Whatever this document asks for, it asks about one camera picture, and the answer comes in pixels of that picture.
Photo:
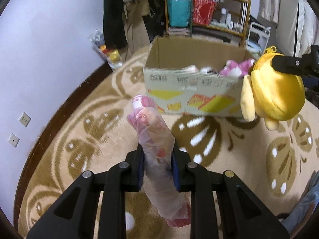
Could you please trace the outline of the yellow round plush keychain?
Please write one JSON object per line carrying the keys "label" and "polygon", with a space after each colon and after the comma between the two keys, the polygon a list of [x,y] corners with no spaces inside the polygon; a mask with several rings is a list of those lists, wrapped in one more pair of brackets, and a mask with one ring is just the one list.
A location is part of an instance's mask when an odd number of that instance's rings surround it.
{"label": "yellow round plush keychain", "polygon": [[240,101],[243,118],[252,122],[259,116],[270,131],[277,130],[281,121],[294,118],[305,103],[302,78],[272,67],[273,59],[281,57],[275,46],[268,47],[243,77]]}

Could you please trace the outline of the pink bear plush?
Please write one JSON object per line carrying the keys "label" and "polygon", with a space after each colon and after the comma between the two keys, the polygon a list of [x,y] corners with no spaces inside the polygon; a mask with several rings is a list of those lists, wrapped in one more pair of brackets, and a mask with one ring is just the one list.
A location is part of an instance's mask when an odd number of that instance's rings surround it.
{"label": "pink bear plush", "polygon": [[233,60],[226,61],[226,65],[219,74],[226,77],[243,78],[253,67],[255,60],[250,58],[246,61],[238,63]]}

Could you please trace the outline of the black white fluffy plush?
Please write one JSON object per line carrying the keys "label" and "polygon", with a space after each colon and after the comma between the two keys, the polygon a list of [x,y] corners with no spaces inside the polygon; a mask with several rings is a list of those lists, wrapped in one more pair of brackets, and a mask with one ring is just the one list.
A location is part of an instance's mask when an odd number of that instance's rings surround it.
{"label": "black white fluffy plush", "polygon": [[210,66],[205,66],[205,67],[201,68],[200,69],[200,73],[203,73],[203,74],[219,74],[219,72],[217,70],[213,69]]}

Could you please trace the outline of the pink tissue pack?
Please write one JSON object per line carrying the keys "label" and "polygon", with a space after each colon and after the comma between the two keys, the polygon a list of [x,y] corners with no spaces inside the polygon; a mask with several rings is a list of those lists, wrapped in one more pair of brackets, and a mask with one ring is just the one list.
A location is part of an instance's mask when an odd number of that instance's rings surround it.
{"label": "pink tissue pack", "polygon": [[137,132],[144,153],[146,181],[144,191],[159,215],[170,227],[191,223],[191,206],[185,193],[179,193],[171,172],[175,138],[158,111],[155,101],[145,95],[135,96],[128,122]]}

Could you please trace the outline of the pink swirl roll plush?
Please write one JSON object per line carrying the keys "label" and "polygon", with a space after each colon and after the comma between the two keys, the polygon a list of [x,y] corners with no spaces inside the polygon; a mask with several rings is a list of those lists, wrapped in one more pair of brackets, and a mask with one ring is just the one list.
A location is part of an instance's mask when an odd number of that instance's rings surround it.
{"label": "pink swirl roll plush", "polygon": [[190,66],[187,66],[185,68],[182,68],[181,71],[183,72],[198,72],[198,68],[196,65],[190,65]]}

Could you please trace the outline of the white softbox light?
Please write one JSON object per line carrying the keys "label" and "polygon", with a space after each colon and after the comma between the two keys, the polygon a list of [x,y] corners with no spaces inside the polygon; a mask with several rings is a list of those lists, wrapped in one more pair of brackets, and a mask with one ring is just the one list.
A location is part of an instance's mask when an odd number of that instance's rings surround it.
{"label": "white softbox light", "polygon": [[294,57],[318,44],[318,19],[307,0],[280,0],[276,41],[284,55]]}

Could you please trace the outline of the white rolling cart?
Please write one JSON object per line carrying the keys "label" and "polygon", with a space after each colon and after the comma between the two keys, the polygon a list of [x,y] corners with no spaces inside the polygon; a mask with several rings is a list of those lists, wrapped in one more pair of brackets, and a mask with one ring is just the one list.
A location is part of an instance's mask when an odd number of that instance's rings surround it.
{"label": "white rolling cart", "polygon": [[262,24],[251,22],[246,39],[246,48],[251,52],[264,53],[270,38],[271,28]]}

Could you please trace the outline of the beige patterned carpet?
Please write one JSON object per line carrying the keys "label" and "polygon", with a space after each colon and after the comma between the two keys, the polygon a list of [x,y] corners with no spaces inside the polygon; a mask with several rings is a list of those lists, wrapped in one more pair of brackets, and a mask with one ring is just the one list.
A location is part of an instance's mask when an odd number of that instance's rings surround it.
{"label": "beige patterned carpet", "polygon": [[[83,101],[39,161],[27,186],[18,232],[29,230],[84,171],[100,173],[137,148],[127,121],[132,98],[144,94],[148,49],[137,51]],[[179,148],[208,170],[232,170],[272,211],[289,213],[318,171],[318,109],[309,101],[269,131],[264,120],[164,115]]]}

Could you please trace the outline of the wooden bookshelf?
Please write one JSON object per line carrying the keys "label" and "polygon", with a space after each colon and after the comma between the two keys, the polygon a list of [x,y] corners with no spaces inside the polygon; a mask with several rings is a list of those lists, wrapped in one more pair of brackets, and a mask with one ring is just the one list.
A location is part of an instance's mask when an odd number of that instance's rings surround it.
{"label": "wooden bookshelf", "polygon": [[165,35],[209,35],[245,46],[251,0],[164,0]]}

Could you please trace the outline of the stack of books left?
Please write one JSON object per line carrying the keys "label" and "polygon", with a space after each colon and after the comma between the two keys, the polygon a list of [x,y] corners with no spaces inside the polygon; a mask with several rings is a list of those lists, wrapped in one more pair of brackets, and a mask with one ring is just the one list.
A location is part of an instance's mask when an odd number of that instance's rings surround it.
{"label": "stack of books left", "polygon": [[169,27],[167,33],[170,36],[189,36],[190,35],[189,29],[182,28],[182,27]]}

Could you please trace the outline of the teal bag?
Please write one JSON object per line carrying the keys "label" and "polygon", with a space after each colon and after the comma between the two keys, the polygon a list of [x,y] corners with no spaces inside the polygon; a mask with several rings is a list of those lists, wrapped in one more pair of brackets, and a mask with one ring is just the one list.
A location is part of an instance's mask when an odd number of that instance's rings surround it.
{"label": "teal bag", "polygon": [[190,0],[167,0],[171,27],[187,27],[190,21]]}

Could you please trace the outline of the beige trench coat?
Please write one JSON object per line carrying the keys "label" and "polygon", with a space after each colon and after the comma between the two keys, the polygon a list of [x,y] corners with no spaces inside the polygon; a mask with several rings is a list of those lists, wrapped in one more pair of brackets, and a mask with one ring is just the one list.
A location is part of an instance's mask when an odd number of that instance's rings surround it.
{"label": "beige trench coat", "polygon": [[132,0],[124,4],[123,24],[127,40],[125,48],[120,49],[124,61],[127,61],[137,50],[149,46],[150,40],[143,16],[150,15],[148,0]]}

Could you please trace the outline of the black hanging garment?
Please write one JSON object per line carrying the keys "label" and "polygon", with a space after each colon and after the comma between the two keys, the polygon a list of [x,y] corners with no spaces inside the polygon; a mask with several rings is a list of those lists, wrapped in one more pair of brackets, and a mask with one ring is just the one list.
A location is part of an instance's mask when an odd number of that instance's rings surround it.
{"label": "black hanging garment", "polygon": [[122,0],[103,1],[103,35],[107,49],[123,49],[127,39],[123,24],[124,3]]}

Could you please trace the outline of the lower wall socket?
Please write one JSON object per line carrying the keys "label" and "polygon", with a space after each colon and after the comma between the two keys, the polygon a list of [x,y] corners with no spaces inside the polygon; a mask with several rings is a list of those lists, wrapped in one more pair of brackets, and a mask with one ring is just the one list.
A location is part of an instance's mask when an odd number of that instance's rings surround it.
{"label": "lower wall socket", "polygon": [[11,136],[8,140],[9,144],[11,144],[14,148],[17,147],[19,141],[20,141],[20,139],[16,135],[14,135],[13,133],[11,134]]}

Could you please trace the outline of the wall socket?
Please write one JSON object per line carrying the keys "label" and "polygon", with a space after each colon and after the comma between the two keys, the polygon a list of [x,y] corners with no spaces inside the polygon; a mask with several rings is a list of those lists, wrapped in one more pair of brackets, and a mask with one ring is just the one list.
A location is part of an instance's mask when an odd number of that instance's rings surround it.
{"label": "wall socket", "polygon": [[21,117],[19,118],[19,122],[24,126],[27,127],[31,118],[24,112]]}
{"label": "wall socket", "polygon": [[11,136],[8,140],[9,144],[11,144],[14,148],[17,147],[19,141],[20,141],[20,139],[16,135],[14,135],[13,133],[11,134]]}

